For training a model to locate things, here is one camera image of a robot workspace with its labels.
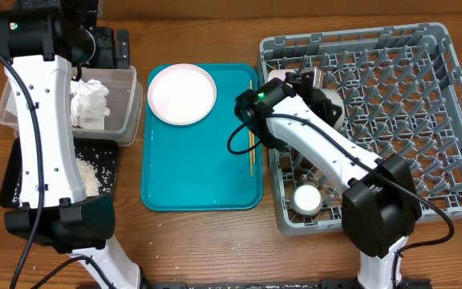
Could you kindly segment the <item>white tissue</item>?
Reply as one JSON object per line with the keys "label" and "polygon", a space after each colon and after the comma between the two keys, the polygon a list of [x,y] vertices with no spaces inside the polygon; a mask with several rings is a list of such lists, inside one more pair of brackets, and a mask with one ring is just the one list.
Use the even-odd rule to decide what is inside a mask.
{"label": "white tissue", "polygon": [[71,81],[71,125],[76,128],[104,130],[109,90],[100,81]]}

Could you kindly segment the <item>large white plate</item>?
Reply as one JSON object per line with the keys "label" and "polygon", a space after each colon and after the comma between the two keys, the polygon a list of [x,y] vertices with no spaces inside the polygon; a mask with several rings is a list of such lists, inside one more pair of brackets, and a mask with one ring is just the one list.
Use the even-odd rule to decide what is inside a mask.
{"label": "large white plate", "polygon": [[155,75],[148,86],[148,106],[167,124],[195,124],[212,111],[216,100],[213,77],[193,64],[168,66]]}

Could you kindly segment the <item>small white cup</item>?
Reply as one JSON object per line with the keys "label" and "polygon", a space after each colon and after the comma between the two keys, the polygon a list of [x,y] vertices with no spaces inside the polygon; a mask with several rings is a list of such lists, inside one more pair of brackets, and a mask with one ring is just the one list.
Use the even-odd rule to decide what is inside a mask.
{"label": "small white cup", "polygon": [[294,191],[291,205],[296,213],[303,216],[313,216],[323,207],[322,195],[312,185],[301,185]]}

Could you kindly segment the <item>grey bowl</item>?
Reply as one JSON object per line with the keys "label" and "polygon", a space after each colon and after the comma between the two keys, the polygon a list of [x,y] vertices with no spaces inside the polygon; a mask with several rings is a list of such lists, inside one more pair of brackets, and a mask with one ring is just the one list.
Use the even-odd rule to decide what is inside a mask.
{"label": "grey bowl", "polygon": [[325,97],[331,102],[331,111],[333,112],[334,123],[333,128],[337,131],[340,130],[344,123],[344,103],[341,96],[334,90],[323,88],[322,92]]}

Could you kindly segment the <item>pink bowl with rice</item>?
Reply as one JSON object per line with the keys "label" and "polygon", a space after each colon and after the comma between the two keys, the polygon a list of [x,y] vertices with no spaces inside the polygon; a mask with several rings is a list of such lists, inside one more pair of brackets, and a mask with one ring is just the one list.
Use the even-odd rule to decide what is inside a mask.
{"label": "pink bowl with rice", "polygon": [[280,80],[284,81],[285,78],[286,78],[286,74],[288,72],[296,73],[297,71],[295,69],[276,69],[276,70],[272,70],[268,74],[267,81],[270,81],[270,80],[272,80],[274,78],[279,78]]}

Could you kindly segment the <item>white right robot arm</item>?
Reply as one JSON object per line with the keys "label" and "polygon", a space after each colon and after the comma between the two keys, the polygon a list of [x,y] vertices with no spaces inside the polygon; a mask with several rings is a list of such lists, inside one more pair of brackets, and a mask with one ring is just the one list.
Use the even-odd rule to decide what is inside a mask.
{"label": "white right robot arm", "polygon": [[[342,229],[360,251],[360,270],[347,288],[429,288],[428,279],[400,274],[406,250],[438,245],[455,228],[443,210],[418,195],[411,170],[394,153],[382,158],[344,137],[343,102],[322,86],[318,68],[288,70],[235,99],[234,114],[268,149],[297,150],[342,196]],[[446,236],[409,243],[422,208],[434,210],[448,225]]]}

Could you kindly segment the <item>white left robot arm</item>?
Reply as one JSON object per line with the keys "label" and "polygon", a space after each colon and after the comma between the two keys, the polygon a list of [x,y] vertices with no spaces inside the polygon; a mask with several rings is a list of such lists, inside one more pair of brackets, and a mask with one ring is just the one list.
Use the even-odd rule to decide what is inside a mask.
{"label": "white left robot arm", "polygon": [[19,205],[9,233],[79,262],[102,288],[149,283],[115,237],[111,196],[90,197],[79,174],[70,86],[85,67],[129,67],[128,33],[98,26],[97,1],[18,1],[0,12],[0,62],[17,108]]}

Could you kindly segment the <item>clear plastic waste bin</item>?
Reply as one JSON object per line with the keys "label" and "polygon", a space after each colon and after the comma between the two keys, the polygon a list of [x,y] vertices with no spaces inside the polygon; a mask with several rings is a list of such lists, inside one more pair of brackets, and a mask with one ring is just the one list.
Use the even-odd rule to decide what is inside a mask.
{"label": "clear plastic waste bin", "polygon": [[[90,69],[82,68],[82,81],[87,83],[94,79],[107,88],[105,96],[106,107],[110,113],[104,117],[104,126],[99,129],[74,128],[74,138],[114,140],[120,146],[131,145],[137,134],[141,117],[143,88],[136,78],[136,69]],[[19,136],[20,126],[18,109],[10,81],[2,92],[0,101],[0,124],[14,130],[15,137]]]}

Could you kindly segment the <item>grey dishwasher rack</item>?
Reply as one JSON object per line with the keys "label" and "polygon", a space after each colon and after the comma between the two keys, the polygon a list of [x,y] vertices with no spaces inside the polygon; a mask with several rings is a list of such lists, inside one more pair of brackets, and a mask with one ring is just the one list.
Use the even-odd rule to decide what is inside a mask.
{"label": "grey dishwasher rack", "polygon": [[316,67],[344,103],[341,133],[381,157],[399,154],[417,193],[462,218],[462,71],[438,22],[263,39],[261,83]]}

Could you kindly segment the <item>black food waste tray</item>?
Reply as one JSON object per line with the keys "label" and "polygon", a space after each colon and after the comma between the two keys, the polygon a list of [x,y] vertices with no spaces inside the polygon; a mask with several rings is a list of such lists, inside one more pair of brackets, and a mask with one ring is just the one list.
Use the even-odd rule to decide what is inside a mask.
{"label": "black food waste tray", "polygon": [[[99,182],[98,194],[112,195],[116,189],[120,147],[114,140],[75,138],[76,160],[92,168]],[[18,208],[22,184],[22,158],[19,138],[14,140],[0,189],[0,206]]]}

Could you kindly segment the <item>wooden chopstick left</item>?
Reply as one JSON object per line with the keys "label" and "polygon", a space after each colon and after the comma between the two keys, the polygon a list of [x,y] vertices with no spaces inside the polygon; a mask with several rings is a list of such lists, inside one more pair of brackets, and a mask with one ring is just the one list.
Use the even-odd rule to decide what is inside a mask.
{"label": "wooden chopstick left", "polygon": [[250,173],[250,176],[252,177],[255,152],[253,150],[254,138],[253,138],[253,134],[251,133],[251,131],[248,131],[248,136],[249,136],[249,173]]}

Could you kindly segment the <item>spilled rice pile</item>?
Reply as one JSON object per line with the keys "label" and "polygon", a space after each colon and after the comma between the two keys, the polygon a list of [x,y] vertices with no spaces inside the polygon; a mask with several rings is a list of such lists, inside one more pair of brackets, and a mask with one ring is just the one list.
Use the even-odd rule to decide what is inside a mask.
{"label": "spilled rice pile", "polygon": [[113,186],[113,171],[103,163],[106,152],[94,148],[80,147],[75,149],[79,173],[85,185],[86,195],[95,197],[110,194]]}

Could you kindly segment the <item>teal serving tray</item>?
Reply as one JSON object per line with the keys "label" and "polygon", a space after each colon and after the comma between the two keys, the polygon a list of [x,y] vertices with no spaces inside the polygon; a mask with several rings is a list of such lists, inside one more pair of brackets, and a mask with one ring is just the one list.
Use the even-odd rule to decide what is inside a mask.
{"label": "teal serving tray", "polygon": [[233,109],[237,96],[257,86],[256,71],[245,63],[208,63],[203,69],[217,88],[203,120],[177,126],[145,109],[141,200],[150,210],[248,210],[263,196],[261,150],[251,161],[226,148],[249,145],[247,131],[236,130],[241,122]]}

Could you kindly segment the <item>cardboard back wall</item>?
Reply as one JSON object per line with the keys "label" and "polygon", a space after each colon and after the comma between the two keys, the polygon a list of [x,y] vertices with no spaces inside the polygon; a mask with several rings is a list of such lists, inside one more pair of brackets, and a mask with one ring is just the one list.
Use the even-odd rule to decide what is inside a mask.
{"label": "cardboard back wall", "polygon": [[462,14],[462,0],[103,0],[101,5],[108,21]]}

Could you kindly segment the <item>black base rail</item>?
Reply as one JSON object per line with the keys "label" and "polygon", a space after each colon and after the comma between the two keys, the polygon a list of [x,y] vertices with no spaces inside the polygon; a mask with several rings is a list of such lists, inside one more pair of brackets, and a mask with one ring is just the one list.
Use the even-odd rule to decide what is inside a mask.
{"label": "black base rail", "polygon": [[322,279],[309,283],[153,283],[153,289],[359,289],[356,279]]}

